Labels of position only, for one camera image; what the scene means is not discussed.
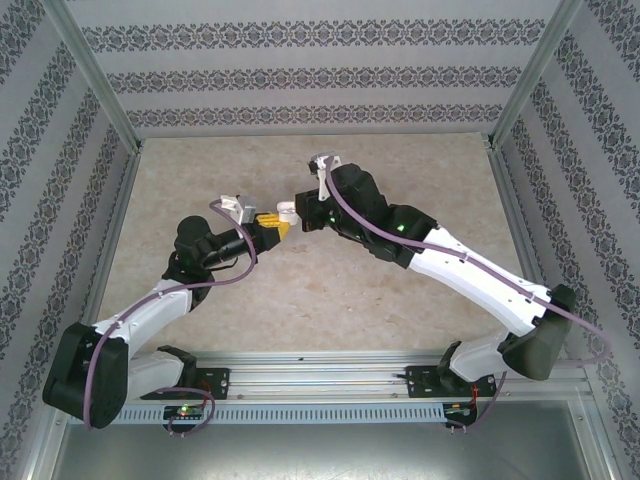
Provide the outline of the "white earbud charging case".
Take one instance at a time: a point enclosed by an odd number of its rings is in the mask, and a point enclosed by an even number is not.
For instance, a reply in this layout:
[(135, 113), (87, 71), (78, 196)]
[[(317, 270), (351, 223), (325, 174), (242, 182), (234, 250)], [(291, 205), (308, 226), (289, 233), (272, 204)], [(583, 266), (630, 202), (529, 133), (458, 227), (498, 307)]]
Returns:
[(293, 227), (299, 223), (300, 217), (296, 211), (296, 203), (294, 200), (278, 202), (276, 209), (278, 221), (281, 225), (287, 224)]

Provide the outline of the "grey metal sheet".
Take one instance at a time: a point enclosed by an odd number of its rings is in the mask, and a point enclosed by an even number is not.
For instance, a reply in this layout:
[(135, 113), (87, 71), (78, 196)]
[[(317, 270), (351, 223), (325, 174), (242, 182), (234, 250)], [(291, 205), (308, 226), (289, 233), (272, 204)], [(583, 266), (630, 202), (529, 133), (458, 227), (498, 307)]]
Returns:
[(502, 402), (478, 427), (429, 423), (69, 427), (53, 480), (620, 480), (585, 416)]

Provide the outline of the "aluminium side rail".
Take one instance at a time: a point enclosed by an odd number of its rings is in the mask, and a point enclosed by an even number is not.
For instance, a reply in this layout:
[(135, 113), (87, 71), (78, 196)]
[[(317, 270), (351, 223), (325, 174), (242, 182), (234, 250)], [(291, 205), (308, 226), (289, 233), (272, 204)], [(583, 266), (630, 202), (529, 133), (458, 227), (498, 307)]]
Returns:
[(542, 272), (536, 260), (533, 243), (530, 239), (525, 218), (518, 203), (517, 195), (502, 153), (488, 146), (486, 148), (486, 154), (506, 215), (516, 256), (522, 271), (521, 276), (536, 284), (550, 287), (550, 284), (543, 279)]
[(142, 141), (136, 153), (130, 157), (126, 169), (122, 172), (117, 196), (115, 197), (115, 202), (108, 218), (107, 230), (103, 236), (102, 248), (97, 257), (96, 268), (90, 279), (89, 290), (78, 318), (82, 325), (91, 325), (99, 320), (101, 304), (115, 258), (144, 146), (145, 142)]

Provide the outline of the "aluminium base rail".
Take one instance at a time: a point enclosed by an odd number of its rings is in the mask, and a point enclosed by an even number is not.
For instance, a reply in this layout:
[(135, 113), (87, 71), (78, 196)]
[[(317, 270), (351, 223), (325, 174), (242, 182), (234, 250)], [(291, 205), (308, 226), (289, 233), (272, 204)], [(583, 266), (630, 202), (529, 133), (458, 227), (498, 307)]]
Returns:
[(409, 398), (398, 378), (439, 362), (439, 350), (198, 352), (203, 367), (230, 370), (228, 400), (247, 403), (382, 403)]

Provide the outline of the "aluminium frame post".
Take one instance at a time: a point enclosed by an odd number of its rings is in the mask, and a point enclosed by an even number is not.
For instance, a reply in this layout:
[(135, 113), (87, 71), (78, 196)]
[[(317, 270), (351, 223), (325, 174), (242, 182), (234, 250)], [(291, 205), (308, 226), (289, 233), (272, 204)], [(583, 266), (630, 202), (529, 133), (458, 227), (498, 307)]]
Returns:
[(503, 145), (529, 95), (537, 85), (559, 42), (571, 25), (584, 0), (559, 0), (522, 75), (507, 100), (492, 133), (488, 136), (493, 150)]
[(40, 1), (127, 151), (134, 155), (138, 154), (142, 141), (135, 133), (107, 75), (104, 73), (82, 29), (67, 6), (66, 0)]

